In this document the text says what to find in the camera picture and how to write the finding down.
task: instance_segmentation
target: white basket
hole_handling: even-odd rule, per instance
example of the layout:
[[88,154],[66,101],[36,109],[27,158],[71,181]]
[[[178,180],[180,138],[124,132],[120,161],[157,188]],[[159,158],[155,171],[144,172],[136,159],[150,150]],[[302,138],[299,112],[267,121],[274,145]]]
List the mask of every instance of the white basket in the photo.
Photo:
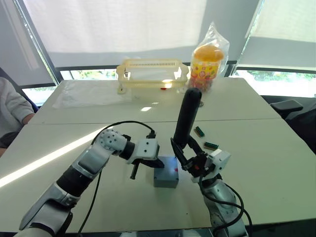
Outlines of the white basket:
[[[181,70],[180,77],[175,72]],[[117,67],[118,93],[126,88],[171,88],[183,87],[189,69],[178,59],[126,59]]]

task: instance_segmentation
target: green component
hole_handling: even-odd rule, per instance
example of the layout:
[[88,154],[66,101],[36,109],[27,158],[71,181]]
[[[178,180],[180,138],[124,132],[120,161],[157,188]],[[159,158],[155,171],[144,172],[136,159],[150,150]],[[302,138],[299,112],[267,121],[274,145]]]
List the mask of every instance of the green component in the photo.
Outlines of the green component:
[[202,130],[201,130],[199,127],[196,127],[196,128],[194,129],[194,132],[196,132],[196,134],[197,134],[199,137],[204,137],[204,136],[205,136],[204,132],[202,132]]
[[216,150],[219,146],[210,142],[205,142],[204,147],[210,150]]

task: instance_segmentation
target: white table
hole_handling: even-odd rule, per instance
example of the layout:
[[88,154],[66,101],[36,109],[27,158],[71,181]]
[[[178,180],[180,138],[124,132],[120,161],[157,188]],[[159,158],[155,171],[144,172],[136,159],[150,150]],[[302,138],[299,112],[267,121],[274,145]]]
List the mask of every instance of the white table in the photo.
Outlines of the white table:
[[[160,155],[172,154],[169,138],[175,122],[148,123],[158,133]],[[20,220],[41,193],[76,159],[88,143],[78,139],[106,124],[26,125],[0,158],[2,177],[46,155],[51,162],[0,188],[0,231],[15,232]],[[232,157],[222,172],[224,180],[244,200],[254,224],[286,222],[316,217],[316,157],[307,145],[281,119],[198,121],[206,134],[202,144],[220,144]],[[116,130],[132,140],[148,131],[137,124],[123,124]],[[72,143],[74,148],[60,150]],[[185,149],[187,158],[193,155]],[[179,166],[176,189],[154,188],[153,170],[140,165],[136,180],[130,180],[132,166],[111,157],[103,170],[96,202],[85,232],[163,230],[209,227],[209,214],[197,184]],[[83,193],[73,209],[68,232],[82,223],[96,182]]]
[[[80,83],[80,81],[63,81],[30,124],[113,123],[118,120],[177,121],[184,96],[183,93],[177,93],[176,89],[134,89],[130,102],[112,103],[105,106],[53,108],[65,85],[78,82]],[[118,87],[117,81],[98,81],[98,83],[99,86],[105,87],[104,93],[116,90]],[[204,94],[202,101],[204,106],[199,109],[196,121],[280,118],[241,78],[216,79],[212,92]],[[143,107],[152,108],[143,112],[141,111]]]

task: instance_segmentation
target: black cable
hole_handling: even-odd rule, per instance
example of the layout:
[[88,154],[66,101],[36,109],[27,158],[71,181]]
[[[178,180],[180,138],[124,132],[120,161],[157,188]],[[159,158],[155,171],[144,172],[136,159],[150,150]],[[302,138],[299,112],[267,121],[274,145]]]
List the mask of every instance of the black cable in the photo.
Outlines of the black cable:
[[121,121],[121,122],[115,122],[115,123],[112,123],[110,124],[109,126],[106,126],[105,128],[103,128],[92,140],[91,142],[91,145],[93,145],[93,143],[95,142],[95,140],[97,139],[97,137],[100,135],[100,133],[102,131],[104,131],[105,129],[109,128],[109,127],[112,127],[112,126],[116,126],[116,125],[120,125],[122,123],[138,123],[140,125],[143,125],[145,126],[146,128],[149,128],[151,130],[151,133],[155,133],[155,131],[150,127],[148,126],[147,124],[144,124],[143,122],[139,122],[139,121],[133,121],[133,120],[127,120],[127,121]]
[[238,205],[238,204],[236,204],[236,203],[233,203],[233,202],[220,201],[220,200],[217,200],[217,199],[215,199],[215,198],[212,198],[212,197],[211,197],[209,194],[207,194],[206,191],[204,190],[204,187],[202,186],[202,179],[203,179],[203,175],[200,176],[198,184],[199,184],[199,187],[200,187],[200,190],[201,190],[202,194],[203,194],[207,199],[209,199],[209,200],[211,200],[211,201],[213,201],[213,202],[219,203],[219,204],[225,204],[225,205],[235,206],[235,207],[237,207],[237,208],[240,209],[240,213],[238,214],[238,216],[237,216],[234,220],[232,220],[232,221],[230,221],[230,222],[228,222],[228,223],[225,223],[225,224],[223,224],[223,225],[220,225],[220,226],[216,227],[216,228],[213,230],[214,235],[215,235],[215,233],[216,233],[217,231],[219,231],[219,230],[221,230],[221,229],[223,229],[223,228],[227,228],[227,227],[229,227],[229,226],[235,224],[237,221],[240,220],[240,218],[242,217],[243,213],[245,213],[246,216],[247,216],[247,218],[248,218],[248,221],[249,221],[249,237],[252,237],[252,221],[251,221],[251,218],[250,218],[249,213],[244,209],[244,204],[243,204],[243,201],[242,201],[241,196],[240,196],[233,188],[231,188],[230,186],[226,185],[228,188],[230,188],[230,189],[236,194],[236,196],[237,196],[238,199],[239,199],[240,205]]
[[85,219],[82,223],[82,225],[80,226],[80,229],[78,231],[78,236],[80,236],[80,233],[82,232],[84,226],[85,226],[85,223],[87,222],[88,218],[89,218],[89,215],[92,211],[92,208],[93,208],[93,205],[94,205],[94,201],[95,201],[95,198],[97,196],[97,193],[98,193],[98,188],[99,188],[99,184],[100,184],[100,180],[101,180],[101,174],[102,174],[102,171],[100,171],[99,173],[99,178],[98,178],[98,182],[97,182],[97,185],[95,186],[95,191],[94,191],[94,195],[93,195],[93,199],[92,199],[92,202],[91,202],[91,205],[90,205],[90,208],[88,210],[88,213],[87,215],[85,216]]
[[[142,123],[142,122],[139,122],[139,121],[127,120],[127,121],[115,122],[115,123],[112,123],[112,124],[110,124],[109,126],[106,126],[105,128],[103,128],[103,129],[93,138],[93,140],[92,140],[92,142],[91,142],[91,145],[94,144],[95,140],[96,140],[97,137],[101,134],[102,131],[104,131],[105,129],[107,129],[107,128],[109,128],[109,127],[116,126],[116,125],[120,125],[120,124],[122,124],[122,123],[138,123],[138,124],[140,124],[140,125],[143,125],[143,126],[149,128],[150,131],[151,131],[150,134],[152,134],[152,135],[155,134],[155,131],[154,131],[150,126],[148,126],[147,124],[144,124],[144,123]],[[99,189],[99,184],[100,184],[100,180],[101,180],[101,173],[102,173],[102,171],[100,171],[100,173],[99,173],[98,182],[97,182],[97,185],[96,185],[96,187],[95,187],[93,199],[92,199],[90,208],[89,208],[89,210],[88,210],[88,213],[87,213],[87,215],[85,216],[85,219],[84,219],[84,221],[83,221],[83,223],[82,223],[82,225],[80,226],[80,229],[79,229],[79,231],[78,231],[78,237],[80,237],[80,234],[81,234],[81,232],[82,232],[82,230],[83,230],[83,228],[84,228],[84,226],[85,226],[85,224],[86,224],[86,222],[87,222],[87,220],[88,220],[88,218],[89,218],[89,215],[90,215],[90,213],[91,213],[91,211],[92,211],[92,208],[93,208],[93,205],[94,205],[94,201],[95,201],[95,198],[96,198],[96,196],[97,196],[98,189]]]

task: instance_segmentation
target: person's arm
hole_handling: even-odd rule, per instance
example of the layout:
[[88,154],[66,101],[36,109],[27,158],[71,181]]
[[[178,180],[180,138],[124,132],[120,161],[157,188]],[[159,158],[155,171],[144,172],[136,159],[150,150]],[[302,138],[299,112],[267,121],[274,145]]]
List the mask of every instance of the person's arm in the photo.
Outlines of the person's arm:
[[6,151],[6,148],[0,148],[0,157],[3,155],[5,151]]
[[10,113],[22,124],[27,124],[34,116],[32,105],[19,93],[13,85],[5,80],[4,90],[6,94],[5,105]]

